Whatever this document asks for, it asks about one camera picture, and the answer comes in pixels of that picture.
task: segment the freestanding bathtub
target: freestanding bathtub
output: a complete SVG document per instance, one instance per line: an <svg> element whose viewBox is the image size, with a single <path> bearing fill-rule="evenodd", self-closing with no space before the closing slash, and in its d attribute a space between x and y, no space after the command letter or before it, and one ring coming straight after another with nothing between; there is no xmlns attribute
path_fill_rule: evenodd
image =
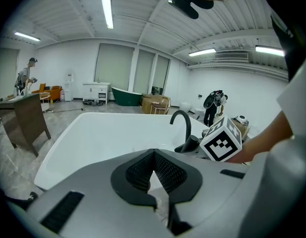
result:
<svg viewBox="0 0 306 238"><path fill-rule="evenodd" d="M177 116L173 125L170 120L170 115L84 113L52 146L34 183L48 190L92 163L151 148L174 151L185 141L186 124L183 116ZM201 137L207 127L190 120L191 134Z"/></svg>
<svg viewBox="0 0 306 238"><path fill-rule="evenodd" d="M138 106L141 101L142 94L128 92L116 87L111 87L115 101L120 106Z"/></svg>

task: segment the ceiling light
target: ceiling light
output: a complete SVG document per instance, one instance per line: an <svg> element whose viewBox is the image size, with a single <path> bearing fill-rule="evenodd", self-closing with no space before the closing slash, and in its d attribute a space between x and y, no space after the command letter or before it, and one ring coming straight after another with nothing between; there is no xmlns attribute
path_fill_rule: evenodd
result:
<svg viewBox="0 0 306 238"><path fill-rule="evenodd" d="M38 38L36 38L36 37L29 36L29 35L27 35L27 34L22 34L22 33L19 33L19 32L16 32L15 35L18 35L18 36L21 36L21 37L25 37L25 38L34 40L34 41L36 41L36 42L40 41L40 39L38 39Z"/></svg>
<svg viewBox="0 0 306 238"><path fill-rule="evenodd" d="M209 54L209 53L216 53L216 50L215 49L209 49L209 50L196 51L196 52L190 53L189 56L190 57L195 57L195 56Z"/></svg>
<svg viewBox="0 0 306 238"><path fill-rule="evenodd" d="M270 48L270 47L266 47L266 46L256 45L255 50L257 52L268 53L268 54L282 56L282 57L285 56L285 53L282 49L275 49L275 48Z"/></svg>
<svg viewBox="0 0 306 238"><path fill-rule="evenodd" d="M114 29L112 15L112 0L102 0L103 11L107 26L109 29Z"/></svg>

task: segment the black vent slot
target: black vent slot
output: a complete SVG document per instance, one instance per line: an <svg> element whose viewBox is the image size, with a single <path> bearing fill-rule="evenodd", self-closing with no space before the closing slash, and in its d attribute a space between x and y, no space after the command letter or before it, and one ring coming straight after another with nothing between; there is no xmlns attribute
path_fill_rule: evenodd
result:
<svg viewBox="0 0 306 238"><path fill-rule="evenodd" d="M147 192L148 183L154 169L153 159L154 153L151 153L127 169L125 173L126 180L132 184L133 187Z"/></svg>
<svg viewBox="0 0 306 238"><path fill-rule="evenodd" d="M79 192L69 192L47 215L41 224L57 234L74 212L83 196L84 195Z"/></svg>
<svg viewBox="0 0 306 238"><path fill-rule="evenodd" d="M235 177L235 178L239 178L239 179L243 179L243 177L245 176L245 173L232 171L232 170L228 170L228 169L223 169L223 170L221 170L220 173L224 174L226 176Z"/></svg>
<svg viewBox="0 0 306 238"><path fill-rule="evenodd" d="M159 154L155 154L155 172L167 194L187 179L186 171Z"/></svg>

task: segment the wooden cabinet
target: wooden cabinet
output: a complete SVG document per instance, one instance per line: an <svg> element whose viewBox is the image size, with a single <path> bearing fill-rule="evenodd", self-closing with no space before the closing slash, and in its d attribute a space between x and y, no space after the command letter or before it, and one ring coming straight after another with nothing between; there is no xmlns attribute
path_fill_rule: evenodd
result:
<svg viewBox="0 0 306 238"><path fill-rule="evenodd" d="M108 103L110 83L92 82L83 84L83 100L99 100Z"/></svg>
<svg viewBox="0 0 306 238"><path fill-rule="evenodd" d="M22 146L38 157L33 142L42 132L51 139L40 105L39 94L17 96L12 100L0 102L0 118L14 148L16 145Z"/></svg>

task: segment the white ceiling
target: white ceiling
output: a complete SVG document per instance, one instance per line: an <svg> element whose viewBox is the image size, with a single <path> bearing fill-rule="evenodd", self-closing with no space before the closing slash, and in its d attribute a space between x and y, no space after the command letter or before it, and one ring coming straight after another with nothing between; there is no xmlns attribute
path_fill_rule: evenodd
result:
<svg viewBox="0 0 306 238"><path fill-rule="evenodd" d="M26 41L37 48L84 38L124 40L164 51L190 65L205 63L210 68L228 63L238 69L253 63L286 74L283 57L254 51L255 45L281 47L265 0L216 1L210 10L193 5L199 12L197 20L181 14L167 0L112 1L114 29L106 26L101 0L25 0L1 36L15 38L13 31L31 34L41 41ZM188 56L207 48L223 53Z"/></svg>

